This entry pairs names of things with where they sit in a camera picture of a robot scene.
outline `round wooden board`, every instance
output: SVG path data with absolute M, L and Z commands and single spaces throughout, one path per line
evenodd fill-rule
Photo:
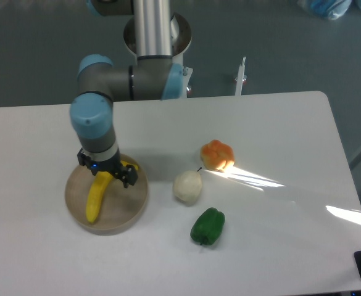
M 122 154 L 121 159 L 139 166 L 129 156 Z M 69 212 L 83 228 L 94 234 L 109 236 L 126 230 L 140 216 L 146 204 L 146 173 L 139 166 L 137 182 L 126 189 L 120 180 L 110 182 L 103 196 L 99 216 L 91 224 L 86 218 L 86 204 L 94 178 L 85 166 L 74 169 L 65 188 L 65 202 Z

